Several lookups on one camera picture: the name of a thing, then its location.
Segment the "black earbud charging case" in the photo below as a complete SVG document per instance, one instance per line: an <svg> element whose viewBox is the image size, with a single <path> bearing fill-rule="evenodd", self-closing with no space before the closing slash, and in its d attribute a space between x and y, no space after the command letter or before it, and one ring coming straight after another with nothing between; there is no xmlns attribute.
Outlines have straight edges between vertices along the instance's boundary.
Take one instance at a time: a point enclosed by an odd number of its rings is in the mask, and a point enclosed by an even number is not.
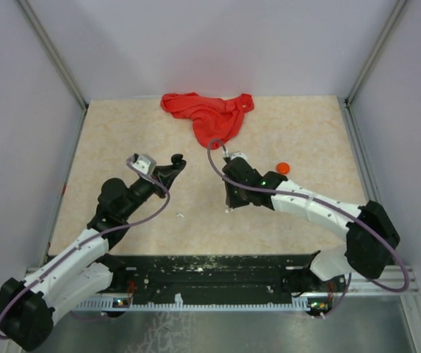
<svg viewBox="0 0 421 353"><path fill-rule="evenodd" d="M187 161L184 159L183 154L173 154L170 159L174 168L183 168L185 167Z"/></svg>

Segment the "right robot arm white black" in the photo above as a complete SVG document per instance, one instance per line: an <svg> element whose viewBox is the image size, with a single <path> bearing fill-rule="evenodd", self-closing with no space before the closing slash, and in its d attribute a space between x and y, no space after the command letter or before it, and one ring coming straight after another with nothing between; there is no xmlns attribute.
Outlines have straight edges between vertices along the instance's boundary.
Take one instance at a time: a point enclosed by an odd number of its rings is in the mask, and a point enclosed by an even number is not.
<svg viewBox="0 0 421 353"><path fill-rule="evenodd" d="M397 258L395 250L400 236L378 202L356 205L335 201L276 172L261 175L241 156L224 160L227 207L236 209L252 204L298 215L343 239L343 245L313 255L303 273L308 289L321 290L329 280L351 272L375 281Z"/></svg>

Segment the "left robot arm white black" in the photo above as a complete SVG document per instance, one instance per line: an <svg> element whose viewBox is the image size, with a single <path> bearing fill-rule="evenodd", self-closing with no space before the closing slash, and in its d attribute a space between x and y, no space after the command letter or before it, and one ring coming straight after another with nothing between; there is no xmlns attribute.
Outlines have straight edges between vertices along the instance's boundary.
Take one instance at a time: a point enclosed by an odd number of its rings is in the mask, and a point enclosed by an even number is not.
<svg viewBox="0 0 421 353"><path fill-rule="evenodd" d="M126 287L125 265L109 252L133 226L129 217L151 196L170 202L170 187L187 162L175 154L170 164L157 165L147 154L134 154L126 164L138 175L134 183L126 185L119 178L104 182L96 213L80 235L38 270L2 285L0 340L11 340L31 352L87 297Z"/></svg>

